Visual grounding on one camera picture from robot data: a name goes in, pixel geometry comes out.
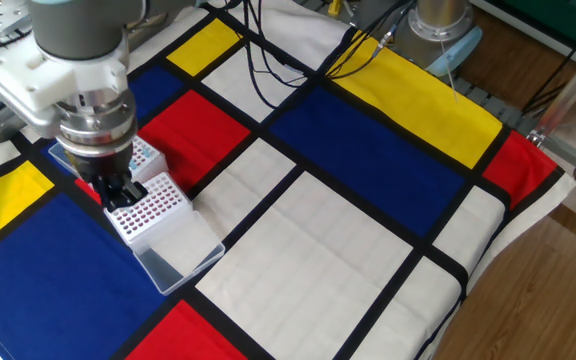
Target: yellow square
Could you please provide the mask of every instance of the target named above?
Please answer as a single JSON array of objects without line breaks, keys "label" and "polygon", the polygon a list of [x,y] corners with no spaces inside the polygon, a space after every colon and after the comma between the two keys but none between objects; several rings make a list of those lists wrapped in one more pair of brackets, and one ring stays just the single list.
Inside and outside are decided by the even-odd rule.
[{"label": "yellow square", "polygon": [[[369,38],[338,75],[362,66],[376,47],[377,41]],[[335,82],[470,169],[501,130],[499,120],[486,110],[460,94],[455,102],[450,87],[388,49],[361,71]]]},{"label": "yellow square", "polygon": [[167,59],[195,76],[237,41],[239,37],[235,31],[215,19],[168,55]]},{"label": "yellow square", "polygon": [[0,230],[52,187],[28,161],[0,177]]}]

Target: blue plastic part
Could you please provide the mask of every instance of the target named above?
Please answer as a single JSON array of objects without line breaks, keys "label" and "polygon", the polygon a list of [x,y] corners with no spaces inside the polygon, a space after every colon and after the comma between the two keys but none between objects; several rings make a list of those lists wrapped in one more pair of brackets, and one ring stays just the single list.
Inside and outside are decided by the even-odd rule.
[{"label": "blue plastic part", "polygon": [[448,75],[448,68],[450,68],[450,71],[453,71],[464,62],[477,47],[482,36],[483,31],[481,31],[481,28],[475,26],[455,45],[446,50],[445,54],[430,64],[430,66],[426,68],[426,71],[437,77]]}]

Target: blue square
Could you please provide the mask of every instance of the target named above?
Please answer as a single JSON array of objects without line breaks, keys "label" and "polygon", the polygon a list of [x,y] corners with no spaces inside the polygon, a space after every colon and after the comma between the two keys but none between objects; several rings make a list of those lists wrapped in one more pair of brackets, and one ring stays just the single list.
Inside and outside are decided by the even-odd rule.
[{"label": "blue square", "polygon": [[137,102],[137,120],[142,120],[157,106],[179,91],[184,84],[160,66],[153,66],[129,84]]},{"label": "blue square", "polygon": [[130,251],[63,194],[0,243],[4,358],[107,359],[164,299]]},{"label": "blue square", "polygon": [[271,132],[421,237],[464,183],[385,125],[321,88],[286,112]]}]

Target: metal pole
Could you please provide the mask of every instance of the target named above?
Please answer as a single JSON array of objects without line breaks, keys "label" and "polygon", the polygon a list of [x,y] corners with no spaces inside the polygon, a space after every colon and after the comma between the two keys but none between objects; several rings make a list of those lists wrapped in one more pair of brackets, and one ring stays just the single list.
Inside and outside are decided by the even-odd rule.
[{"label": "metal pole", "polygon": [[550,135],[550,133],[559,126],[575,102],[576,74],[561,93],[559,93],[559,96],[557,96],[552,105],[550,105],[533,133],[528,136],[528,139],[533,143],[541,143],[544,137]]},{"label": "metal pole", "polygon": [[419,20],[434,28],[455,24],[466,12],[467,0],[418,0]]}]

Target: white plastic box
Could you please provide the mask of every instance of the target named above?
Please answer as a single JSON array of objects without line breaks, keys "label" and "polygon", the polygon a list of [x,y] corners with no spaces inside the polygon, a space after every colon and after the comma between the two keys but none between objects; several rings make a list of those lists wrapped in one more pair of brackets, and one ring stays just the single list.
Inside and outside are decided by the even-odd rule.
[{"label": "white plastic box", "polygon": [[[144,182],[152,179],[155,175],[168,171],[168,164],[164,154],[148,144],[139,136],[135,136],[132,141],[132,159],[129,168],[132,173],[132,181]],[[61,166],[70,171],[73,175],[79,176],[77,170],[68,160],[66,152],[61,144],[53,145],[48,152]]]},{"label": "white plastic box", "polygon": [[138,204],[104,211],[159,292],[168,295],[221,258],[225,247],[168,173],[143,185],[148,196]]}]

